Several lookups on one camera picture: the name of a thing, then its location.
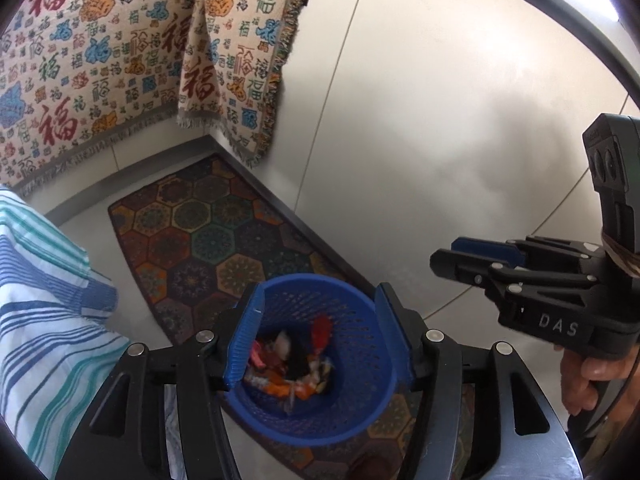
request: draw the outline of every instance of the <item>striped fabric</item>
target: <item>striped fabric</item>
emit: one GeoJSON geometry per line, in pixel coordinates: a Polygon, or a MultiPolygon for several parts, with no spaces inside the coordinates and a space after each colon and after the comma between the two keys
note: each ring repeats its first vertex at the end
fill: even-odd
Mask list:
{"type": "MultiPolygon", "coordinates": [[[[0,188],[0,416],[48,478],[129,345],[104,327],[116,301],[85,250],[0,188]]],[[[181,479],[174,388],[167,400],[172,476],[181,479]]]]}

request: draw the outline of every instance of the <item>rug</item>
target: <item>rug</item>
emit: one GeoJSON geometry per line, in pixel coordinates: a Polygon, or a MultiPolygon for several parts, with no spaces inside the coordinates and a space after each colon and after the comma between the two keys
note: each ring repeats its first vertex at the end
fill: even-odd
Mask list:
{"type": "Polygon", "coordinates": [[[25,0],[0,40],[0,183],[22,196],[144,126],[254,166],[304,0],[25,0]]]}
{"type": "MultiPolygon", "coordinates": [[[[173,344],[209,328],[249,282],[296,272],[347,280],[218,155],[118,200],[109,215],[136,283],[173,344]]],[[[419,403],[420,394],[399,389],[367,431],[340,444],[314,448],[274,442],[223,407],[268,453],[303,479],[342,480],[350,464],[365,453],[385,457],[397,471],[419,403]]],[[[459,480],[470,451],[470,386],[465,387],[462,410],[454,480],[459,480]]]]}

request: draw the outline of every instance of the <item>blue plastic basket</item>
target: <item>blue plastic basket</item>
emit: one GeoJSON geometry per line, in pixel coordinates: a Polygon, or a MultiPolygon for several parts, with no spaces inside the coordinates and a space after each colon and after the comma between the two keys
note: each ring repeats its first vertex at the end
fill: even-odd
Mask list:
{"type": "Polygon", "coordinates": [[[286,415],[277,399],[239,383],[226,398],[244,422],[264,436],[292,446],[327,446],[374,422],[396,387],[373,302],[347,283],[317,274],[289,274],[264,283],[260,334],[281,329],[310,341],[311,323],[327,314],[334,330],[326,354],[335,370],[328,391],[297,400],[286,415]]]}

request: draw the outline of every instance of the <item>fringe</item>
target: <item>fringe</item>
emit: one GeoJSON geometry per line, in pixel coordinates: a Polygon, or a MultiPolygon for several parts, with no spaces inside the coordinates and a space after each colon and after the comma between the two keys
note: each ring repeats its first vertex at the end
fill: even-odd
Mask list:
{"type": "Polygon", "coordinates": [[[20,184],[18,184],[18,186],[15,186],[13,191],[15,191],[18,196],[25,198],[29,196],[35,189],[51,181],[59,174],[64,173],[69,168],[80,164],[81,162],[94,156],[96,153],[113,146],[116,142],[130,137],[148,126],[152,126],[153,124],[174,117],[176,113],[176,109],[172,107],[172,109],[169,110],[161,110],[150,116],[145,116],[144,118],[138,120],[133,119],[128,123],[120,124],[115,127],[115,129],[118,130],[117,132],[106,132],[108,136],[103,139],[96,140],[95,142],[92,142],[91,140],[85,142],[85,144],[90,144],[90,146],[78,146],[78,148],[81,148],[81,150],[77,153],[73,153],[72,155],[62,155],[62,157],[64,158],[63,160],[54,159],[50,161],[43,168],[35,172],[35,176],[31,178],[28,177],[28,180],[23,180],[20,184]]]}
{"type": "MultiPolygon", "coordinates": [[[[260,129],[260,133],[257,134],[257,138],[255,139],[257,149],[254,152],[250,152],[245,149],[242,143],[234,138],[233,132],[226,124],[226,119],[217,115],[196,118],[178,116],[178,126],[183,128],[197,128],[201,126],[206,126],[207,128],[220,128],[238,158],[249,168],[257,166],[263,156],[267,153],[267,150],[271,145],[271,139],[273,138],[276,120],[276,100],[278,97],[280,82],[282,81],[282,67],[289,57],[291,43],[293,42],[293,38],[298,28],[298,15],[300,14],[300,10],[302,10],[303,3],[304,0],[288,0],[285,6],[285,12],[282,19],[284,24],[280,30],[278,43],[275,47],[274,59],[272,60],[270,74],[267,80],[262,127],[260,129]]],[[[149,117],[144,117],[141,120],[131,120],[129,121],[130,124],[124,123],[116,126],[115,129],[118,130],[117,132],[110,134],[106,132],[107,136],[100,140],[88,140],[85,144],[90,144],[89,146],[78,146],[78,148],[81,148],[80,151],[71,155],[63,155],[64,160],[50,161],[43,168],[36,170],[34,172],[34,176],[27,177],[15,186],[14,191],[22,198],[25,198],[35,189],[51,181],[60,173],[63,173],[80,162],[87,160],[105,148],[113,146],[116,142],[132,136],[143,128],[175,116],[176,113],[176,109],[172,107],[171,110],[161,110],[149,117]]]]}

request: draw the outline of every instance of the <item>patterned blanket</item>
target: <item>patterned blanket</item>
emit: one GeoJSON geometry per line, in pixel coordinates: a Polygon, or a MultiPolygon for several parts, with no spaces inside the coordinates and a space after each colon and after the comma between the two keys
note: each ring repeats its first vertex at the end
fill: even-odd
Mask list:
{"type": "Polygon", "coordinates": [[[0,182],[21,195],[178,114],[254,166],[303,0],[26,0],[0,41],[0,182]]]}
{"type": "MultiPolygon", "coordinates": [[[[116,299],[84,250],[0,189],[0,416],[48,478],[129,345],[103,326],[116,299]]],[[[172,478],[183,480],[175,387],[165,399],[172,478]]]]}

